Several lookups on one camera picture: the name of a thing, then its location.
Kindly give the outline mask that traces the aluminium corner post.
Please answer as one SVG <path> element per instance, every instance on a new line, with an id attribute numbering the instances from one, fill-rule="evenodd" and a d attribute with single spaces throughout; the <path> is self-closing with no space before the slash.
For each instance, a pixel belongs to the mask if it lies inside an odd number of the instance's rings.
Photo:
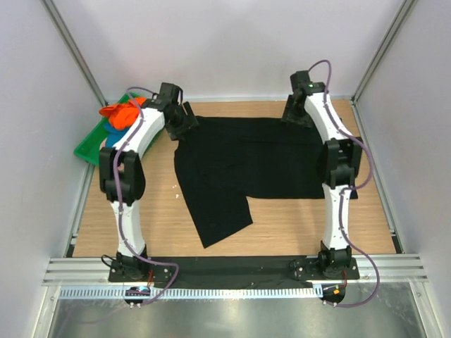
<path id="1" fill-rule="evenodd" d="M 63 19 L 63 16 L 58 10 L 56 4 L 52 0 L 41 0 L 41 4 L 46 10 L 50 20 L 54 24 L 57 32 L 60 35 L 60 38 L 63 40 L 63 43 L 66 45 L 70 55 L 75 61 L 76 66 L 78 67 L 81 75 L 84 77 L 94 97 L 102 106 L 107 105 L 108 101 L 103 95 L 97 81 L 94 78 L 94 75 L 92 74 L 92 71 L 89 69 L 84 56 L 82 55 L 76 41 L 70 33 L 70 30 L 66 25 L 66 22 Z"/>
<path id="2" fill-rule="evenodd" d="M 389 49 L 394 44 L 395 39 L 397 38 L 402 26 L 407 21 L 410 13 L 413 11 L 414 7 L 417 4 L 417 0 L 404 0 L 402 1 L 400 7 L 398 8 L 394 18 L 388 26 L 387 32 L 384 34 L 381 43 L 378 45 L 378 48 L 371 59 L 370 64 L 364 72 L 362 79 L 360 80 L 352 98 L 351 102 L 354 106 L 357 105 L 358 100 L 361 98 L 364 90 L 369 85 L 372 77 L 378 70 L 378 67 L 383 62 L 386 54 L 389 52 Z"/>

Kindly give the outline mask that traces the pink t shirt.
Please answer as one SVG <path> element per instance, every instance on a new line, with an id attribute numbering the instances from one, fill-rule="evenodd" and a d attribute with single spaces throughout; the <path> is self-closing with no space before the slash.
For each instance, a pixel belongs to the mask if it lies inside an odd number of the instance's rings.
<path id="1" fill-rule="evenodd" d="M 106 146 L 106 139 L 104 139 L 101 144 L 99 145 L 99 150 L 104 148 Z"/>

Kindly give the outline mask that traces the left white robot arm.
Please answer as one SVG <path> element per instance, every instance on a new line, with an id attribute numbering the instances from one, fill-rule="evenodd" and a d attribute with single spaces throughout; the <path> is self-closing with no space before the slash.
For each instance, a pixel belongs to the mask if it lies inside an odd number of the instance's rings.
<path id="1" fill-rule="evenodd" d="M 140 199 L 146 188 L 144 153 L 162 130 L 178 140 L 198 125 L 189 102 L 148 100 L 125 135 L 100 150 L 100 190 L 113 209 L 119 238 L 116 257 L 110 263 L 110 282 L 140 282 L 151 270 L 140 221 Z"/>

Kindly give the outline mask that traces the blue t shirt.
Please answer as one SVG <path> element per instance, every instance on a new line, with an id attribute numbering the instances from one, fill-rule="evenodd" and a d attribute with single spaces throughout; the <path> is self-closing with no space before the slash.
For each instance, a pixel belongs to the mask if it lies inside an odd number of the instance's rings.
<path id="1" fill-rule="evenodd" d="M 104 129 L 107 133 L 105 147 L 113 147 L 116 142 L 123 138 L 130 128 L 126 127 L 122 130 L 118 130 L 110 123 L 104 123 Z"/>

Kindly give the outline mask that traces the left aluminium corner post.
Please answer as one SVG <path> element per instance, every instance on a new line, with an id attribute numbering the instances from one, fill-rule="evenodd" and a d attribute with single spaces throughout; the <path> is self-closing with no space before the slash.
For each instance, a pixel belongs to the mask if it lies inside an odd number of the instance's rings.
<path id="1" fill-rule="evenodd" d="M 66 25 L 66 22 L 63 19 L 63 16 L 58 10 L 56 4 L 52 0 L 41 0 L 41 4 L 46 10 L 50 20 L 54 24 L 57 32 L 60 35 L 60 38 L 63 40 L 63 43 L 66 45 L 70 55 L 75 61 L 76 66 L 78 67 L 81 75 L 84 77 L 94 97 L 102 106 L 107 105 L 108 101 L 103 95 L 97 81 L 94 78 L 94 75 L 92 74 L 92 71 L 89 69 L 84 56 L 82 55 L 76 41 L 70 33 L 70 30 Z"/>

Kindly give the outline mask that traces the green plastic tray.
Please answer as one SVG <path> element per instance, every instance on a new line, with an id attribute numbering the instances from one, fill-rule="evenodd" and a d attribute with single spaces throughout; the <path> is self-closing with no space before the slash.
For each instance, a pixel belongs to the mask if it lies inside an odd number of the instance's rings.
<path id="1" fill-rule="evenodd" d="M 126 101 L 127 97 L 133 99 L 137 96 L 142 95 L 128 92 L 114 104 Z M 108 123 L 108 120 L 100 115 L 100 122 L 76 146 L 74 154 L 99 168 L 106 168 L 107 166 L 118 167 L 125 162 L 127 157 L 140 160 L 157 134 L 162 131 L 165 119 L 161 111 L 155 108 L 146 108 L 144 103 L 137 107 L 140 110 L 140 116 L 123 138 L 116 142 L 113 147 L 104 147 L 99 150 L 99 145 L 107 136 L 104 123 Z"/>

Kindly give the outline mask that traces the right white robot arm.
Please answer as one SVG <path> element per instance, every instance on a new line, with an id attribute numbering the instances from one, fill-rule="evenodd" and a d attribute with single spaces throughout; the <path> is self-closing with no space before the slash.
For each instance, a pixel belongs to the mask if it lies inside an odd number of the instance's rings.
<path id="1" fill-rule="evenodd" d="M 297 89 L 288 96 L 282 120 L 315 127 L 323 146 L 318 173 L 326 200 L 326 226 L 317 258 L 317 269 L 327 279 L 338 279 L 351 267 L 349 204 L 358 176 L 362 148 L 354 141 L 323 92 Z"/>

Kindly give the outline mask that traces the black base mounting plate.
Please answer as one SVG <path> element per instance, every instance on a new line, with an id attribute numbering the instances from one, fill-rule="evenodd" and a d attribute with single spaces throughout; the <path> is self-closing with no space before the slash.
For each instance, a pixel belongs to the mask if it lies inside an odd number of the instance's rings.
<path id="1" fill-rule="evenodd" d="M 349 263 L 331 263 L 326 266 L 316 256 L 201 256 L 201 257 L 156 257 L 149 264 L 135 257 L 114 258 L 106 266 L 109 268 L 109 282 L 146 282 L 152 276 L 155 282 L 165 282 L 179 267 L 176 280 L 188 280 L 198 275 L 217 277 L 224 281 L 227 277 L 266 277 L 271 281 L 276 277 L 294 280 L 348 280 L 360 278 L 355 258 Z"/>

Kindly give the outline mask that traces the right aluminium corner post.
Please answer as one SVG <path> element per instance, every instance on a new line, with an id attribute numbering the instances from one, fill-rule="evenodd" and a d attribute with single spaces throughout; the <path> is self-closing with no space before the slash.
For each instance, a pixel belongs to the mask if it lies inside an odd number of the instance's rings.
<path id="1" fill-rule="evenodd" d="M 410 13 L 413 11 L 414 7 L 417 4 L 417 0 L 404 0 L 402 1 L 400 7 L 398 8 L 394 18 L 388 26 L 387 32 L 384 34 L 381 43 L 378 45 L 378 48 L 371 59 L 370 64 L 364 72 L 362 79 L 360 80 L 352 98 L 351 102 L 354 106 L 357 105 L 358 100 L 361 98 L 364 90 L 369 85 L 372 77 L 378 70 L 378 67 L 383 62 L 386 54 L 389 52 L 389 49 L 394 44 L 395 39 L 397 38 L 402 26 L 407 21 Z"/>

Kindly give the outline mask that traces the black t shirt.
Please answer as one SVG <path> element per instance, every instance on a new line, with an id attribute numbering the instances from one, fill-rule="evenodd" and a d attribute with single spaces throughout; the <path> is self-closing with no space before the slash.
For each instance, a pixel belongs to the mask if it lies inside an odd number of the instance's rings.
<path id="1" fill-rule="evenodd" d="M 277 118 L 197 117 L 175 150 L 175 173 L 202 246 L 252 224 L 249 197 L 323 199 L 315 127 Z"/>

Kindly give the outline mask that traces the orange t shirt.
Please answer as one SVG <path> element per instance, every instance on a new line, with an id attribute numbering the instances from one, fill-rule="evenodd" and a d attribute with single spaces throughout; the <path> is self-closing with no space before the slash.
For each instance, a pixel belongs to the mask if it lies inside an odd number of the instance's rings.
<path id="1" fill-rule="evenodd" d="M 137 106 L 141 106 L 146 101 L 143 96 L 137 96 L 133 99 L 127 97 L 122 103 L 112 104 L 99 109 L 99 114 L 105 117 L 110 126 L 122 131 L 131 127 L 140 116 L 140 110 Z"/>

